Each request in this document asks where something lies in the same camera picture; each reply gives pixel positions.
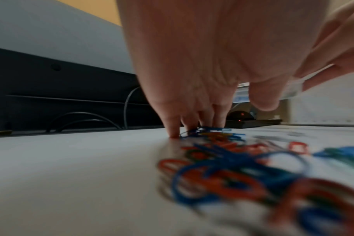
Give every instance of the white table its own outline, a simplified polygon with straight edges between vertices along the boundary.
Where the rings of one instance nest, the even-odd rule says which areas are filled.
[[[297,139],[311,152],[354,146],[354,128],[236,132]],[[0,138],[0,236],[191,235],[201,223],[196,213],[156,190],[157,161],[176,151],[164,129]],[[312,175],[354,187],[354,175],[312,164],[319,165]]]

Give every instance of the hand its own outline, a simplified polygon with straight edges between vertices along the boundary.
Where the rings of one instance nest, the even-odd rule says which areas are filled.
[[[312,48],[327,0],[118,0],[146,97],[170,137],[223,127],[234,91],[273,110]]]
[[[313,50],[295,76],[302,78],[330,64],[332,66],[306,80],[303,91],[354,72],[354,1],[328,17]]]

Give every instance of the black mouse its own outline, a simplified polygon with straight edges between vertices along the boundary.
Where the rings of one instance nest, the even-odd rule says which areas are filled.
[[[255,118],[248,112],[244,111],[234,111],[231,112],[227,117],[226,120],[232,121],[232,120],[238,120],[238,121],[252,121]]]

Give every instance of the pile of rubber bands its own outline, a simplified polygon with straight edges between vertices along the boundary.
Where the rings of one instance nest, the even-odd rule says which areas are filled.
[[[267,141],[247,145],[244,134],[230,129],[199,128],[183,133],[181,139],[203,139],[204,144],[182,147],[181,159],[161,160],[157,167],[171,178],[174,201],[196,206],[218,201],[251,200],[272,207],[267,223],[280,226],[297,222],[310,235],[327,235],[316,219],[341,223],[354,235],[354,189],[323,179],[308,178],[308,146],[291,142],[288,149]],[[295,147],[302,147],[296,152]],[[270,167],[280,154],[296,158],[302,165],[298,173]],[[298,201],[308,201],[300,207]]]

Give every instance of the clear plastic container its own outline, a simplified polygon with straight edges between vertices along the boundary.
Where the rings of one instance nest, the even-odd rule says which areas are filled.
[[[303,88],[303,82],[304,81],[302,81],[302,80],[293,80],[293,81],[288,82],[285,90],[282,93],[281,100],[295,97],[296,95],[301,93],[301,90]],[[248,97],[249,85],[250,85],[250,83],[242,83],[242,84],[238,85],[238,88],[235,91],[235,94],[233,97],[233,103],[244,103],[244,102],[250,101],[250,99]]]

